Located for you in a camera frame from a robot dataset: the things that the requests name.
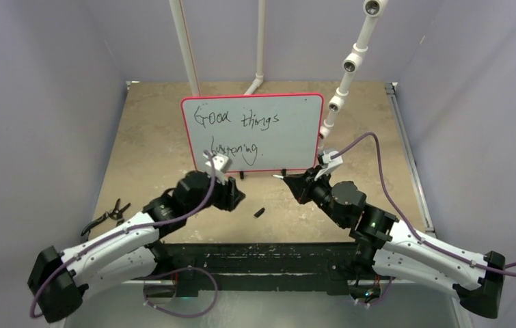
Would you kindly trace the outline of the black marker cap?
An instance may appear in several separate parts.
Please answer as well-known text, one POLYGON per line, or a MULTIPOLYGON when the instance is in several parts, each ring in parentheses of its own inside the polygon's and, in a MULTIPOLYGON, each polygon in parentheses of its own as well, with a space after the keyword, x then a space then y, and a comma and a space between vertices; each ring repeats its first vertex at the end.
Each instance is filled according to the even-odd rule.
POLYGON ((265 212, 265 208, 264 208, 264 207, 262 207, 262 208, 260 208, 258 211, 256 211, 256 212, 254 213, 254 217, 255 217, 255 218, 259 218, 261 215, 263 215, 263 214, 264 214, 264 212, 265 212))

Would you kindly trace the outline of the pink-framed whiteboard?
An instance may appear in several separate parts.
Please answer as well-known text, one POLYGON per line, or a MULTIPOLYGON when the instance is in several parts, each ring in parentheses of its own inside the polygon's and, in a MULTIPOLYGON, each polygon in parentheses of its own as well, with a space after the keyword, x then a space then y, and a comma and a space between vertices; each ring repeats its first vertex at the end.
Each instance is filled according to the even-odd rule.
POLYGON ((314 165, 323 105, 302 92, 188 97, 180 107, 196 169, 209 151, 229 157, 230 172, 274 172, 314 165))

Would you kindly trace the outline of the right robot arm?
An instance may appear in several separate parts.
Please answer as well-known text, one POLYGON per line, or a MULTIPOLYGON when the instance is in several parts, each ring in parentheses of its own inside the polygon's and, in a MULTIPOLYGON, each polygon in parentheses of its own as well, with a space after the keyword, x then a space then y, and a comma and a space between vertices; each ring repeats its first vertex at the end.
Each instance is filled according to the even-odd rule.
POLYGON ((352 181, 331 184, 319 167, 282 176, 299 204, 313 202, 358 244, 351 268, 361 278, 373 273, 422 284, 459 300, 467 311, 498 317, 504 276, 503 255, 461 249, 412 230, 396 215, 366 200, 352 181))

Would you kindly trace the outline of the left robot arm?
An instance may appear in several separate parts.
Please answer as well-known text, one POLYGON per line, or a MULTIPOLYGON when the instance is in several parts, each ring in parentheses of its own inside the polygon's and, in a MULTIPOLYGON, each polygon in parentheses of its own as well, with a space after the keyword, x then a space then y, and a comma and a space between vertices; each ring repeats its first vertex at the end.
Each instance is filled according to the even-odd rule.
POLYGON ((245 197, 233 177, 220 181, 206 172, 190 171, 122 225, 68 249, 43 249, 27 280, 33 295, 30 317, 43 317, 47 323, 66 318, 83 303, 89 279, 108 264, 181 229, 205 208, 232 212, 245 197))

